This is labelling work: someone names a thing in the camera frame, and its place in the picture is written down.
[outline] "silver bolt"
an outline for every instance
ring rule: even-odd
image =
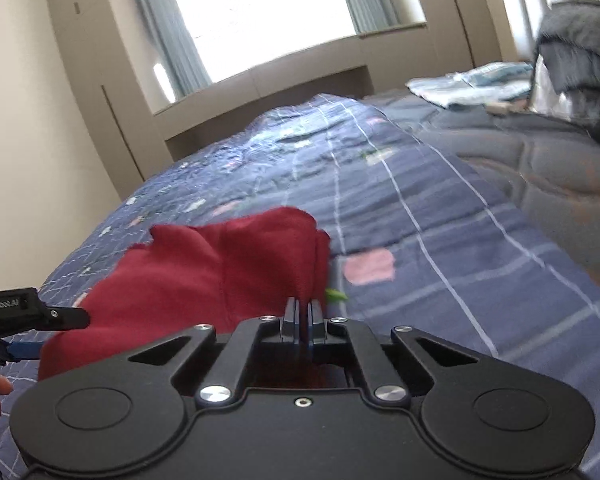
[[[380,386],[379,388],[377,388],[374,391],[374,395],[380,400],[385,400],[387,402],[397,402],[398,400],[403,400],[404,397],[407,396],[407,390],[405,390],[401,386],[386,384],[385,386]]]
[[[296,402],[294,402],[298,408],[308,408],[313,403],[314,402],[311,399],[307,399],[306,397],[300,397],[299,399],[296,399]]]
[[[231,397],[231,390],[218,384],[205,386],[200,390],[200,398],[206,402],[224,402],[229,397]]]

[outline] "bright window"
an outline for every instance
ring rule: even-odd
[[[177,0],[211,79],[355,35],[345,0]]]

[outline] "blue bedspread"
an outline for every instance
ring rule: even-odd
[[[331,236],[331,286],[349,297],[330,305],[331,316],[385,334],[417,326],[578,388],[598,419],[583,468],[600,480],[600,289],[468,165],[353,100],[317,96],[272,110],[153,177],[56,269],[41,297],[77,303],[129,245],[148,240],[152,224],[221,222],[280,205],[308,211]],[[36,364],[2,373],[16,386],[4,399],[9,413]],[[0,467],[15,478],[24,465],[7,422]]]

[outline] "red cloth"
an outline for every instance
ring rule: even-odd
[[[324,304],[329,237],[314,218],[283,207],[203,227],[157,225],[80,304],[84,330],[42,349],[42,380],[142,346],[197,323],[232,332],[251,317],[284,313],[289,297]]]

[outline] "bed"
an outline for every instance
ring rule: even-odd
[[[153,224],[280,205],[330,234],[330,286],[349,299],[329,316],[378,334],[411,324],[579,389],[597,415],[582,469],[600,480],[600,146],[562,121],[443,110],[405,91],[271,110],[147,181],[40,297],[79,304]],[[8,414],[36,371],[35,362],[2,370],[15,386],[0,420],[5,478],[25,470]]]

